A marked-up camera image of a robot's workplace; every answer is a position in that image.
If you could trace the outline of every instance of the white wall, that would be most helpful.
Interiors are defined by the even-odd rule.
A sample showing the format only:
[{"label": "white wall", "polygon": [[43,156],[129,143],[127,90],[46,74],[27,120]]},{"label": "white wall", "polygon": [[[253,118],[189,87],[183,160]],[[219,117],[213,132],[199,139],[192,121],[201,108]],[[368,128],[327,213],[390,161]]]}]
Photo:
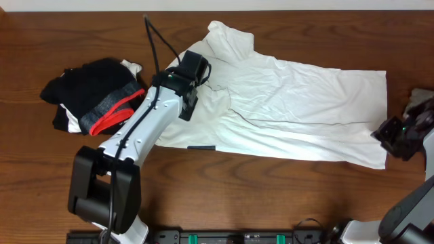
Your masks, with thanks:
[{"label": "white wall", "polygon": [[222,11],[434,9],[434,0],[0,0],[16,11]]}]

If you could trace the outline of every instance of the white fabric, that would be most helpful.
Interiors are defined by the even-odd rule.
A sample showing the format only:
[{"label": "white fabric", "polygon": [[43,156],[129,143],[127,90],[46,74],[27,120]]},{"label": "white fabric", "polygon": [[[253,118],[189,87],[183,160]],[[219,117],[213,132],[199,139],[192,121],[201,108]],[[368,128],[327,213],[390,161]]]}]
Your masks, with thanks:
[{"label": "white fabric", "polygon": [[[127,67],[134,78],[137,80],[136,74],[142,70],[142,66],[136,63],[128,62],[127,60],[122,60],[122,65]],[[65,105],[60,104],[62,108],[66,110],[66,116],[68,117],[68,132],[69,133],[81,133],[78,119],[65,107]]]},{"label": "white fabric", "polygon": [[386,151],[370,134],[387,118],[385,71],[277,60],[254,51],[253,34],[217,21],[208,29],[189,50],[210,62],[211,77],[191,120],[173,122],[157,145],[384,169]]}]

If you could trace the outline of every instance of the red stripe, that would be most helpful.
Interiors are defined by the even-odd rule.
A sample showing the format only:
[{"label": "red stripe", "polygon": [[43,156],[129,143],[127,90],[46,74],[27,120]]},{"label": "red stripe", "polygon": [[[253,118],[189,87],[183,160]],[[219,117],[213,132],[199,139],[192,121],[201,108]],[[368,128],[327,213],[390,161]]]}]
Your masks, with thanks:
[{"label": "red stripe", "polygon": [[115,113],[114,114],[114,116],[119,116],[119,119],[116,119],[116,117],[112,117],[112,118],[110,118],[111,116],[112,116],[112,114],[113,114],[113,112],[115,112],[115,110],[117,109],[117,108],[119,108],[122,104],[125,104],[126,102],[128,102],[128,101],[130,101],[130,100],[132,100],[132,99],[134,99],[135,97],[137,97],[137,96],[140,96],[140,95],[142,95],[142,94],[144,94],[144,89],[140,89],[140,90],[138,90],[138,91],[136,91],[134,94],[132,94],[132,95],[130,95],[130,96],[128,96],[128,97],[126,97],[126,98],[123,98],[123,99],[121,99],[120,101],[118,101],[104,116],[102,116],[93,126],[92,126],[92,128],[90,128],[90,130],[89,130],[89,134],[90,135],[92,135],[92,136],[95,136],[95,135],[98,135],[98,133],[100,133],[101,131],[103,131],[104,129],[106,129],[106,128],[108,128],[108,127],[110,127],[110,126],[112,126],[112,125],[115,125],[115,124],[117,124],[117,123],[120,123],[120,122],[122,122],[123,120],[126,120],[126,119],[128,119],[129,117],[131,117],[132,116],[132,114],[134,113],[131,113],[128,117],[125,117],[126,115],[127,115],[127,113],[124,113],[124,111],[125,112],[128,112],[128,110],[129,109],[123,109],[123,110],[121,110],[121,111],[119,111],[118,113]]}]

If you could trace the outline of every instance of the green tape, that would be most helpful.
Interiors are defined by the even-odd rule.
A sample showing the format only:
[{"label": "green tape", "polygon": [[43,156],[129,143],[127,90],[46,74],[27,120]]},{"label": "green tape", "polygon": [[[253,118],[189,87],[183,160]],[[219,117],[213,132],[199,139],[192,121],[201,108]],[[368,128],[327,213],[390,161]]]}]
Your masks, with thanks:
[{"label": "green tape", "polygon": [[276,239],[277,239],[276,244],[285,244],[285,236],[284,235],[277,235]]},{"label": "green tape", "polygon": [[189,244],[197,244],[197,235],[189,235]]}]

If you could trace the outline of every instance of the wooden table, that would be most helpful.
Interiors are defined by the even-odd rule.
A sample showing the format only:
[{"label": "wooden table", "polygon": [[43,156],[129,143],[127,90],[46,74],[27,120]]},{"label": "wooden table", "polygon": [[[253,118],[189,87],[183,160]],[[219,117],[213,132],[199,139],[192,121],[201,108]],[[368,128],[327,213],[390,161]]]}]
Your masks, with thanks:
[{"label": "wooden table", "polygon": [[[389,116],[414,87],[434,89],[433,12],[153,12],[178,50],[205,37],[211,20],[254,33],[255,50],[306,64],[387,70]],[[157,42],[161,66],[174,59]],[[66,209],[73,157],[107,136],[52,127],[39,99],[64,68],[112,56],[154,71],[141,12],[8,13],[0,20],[0,243],[63,243],[93,230]],[[389,157],[387,170],[155,146],[142,174],[147,224],[183,229],[284,229],[305,218],[333,225],[381,219],[424,180],[424,159]]]}]

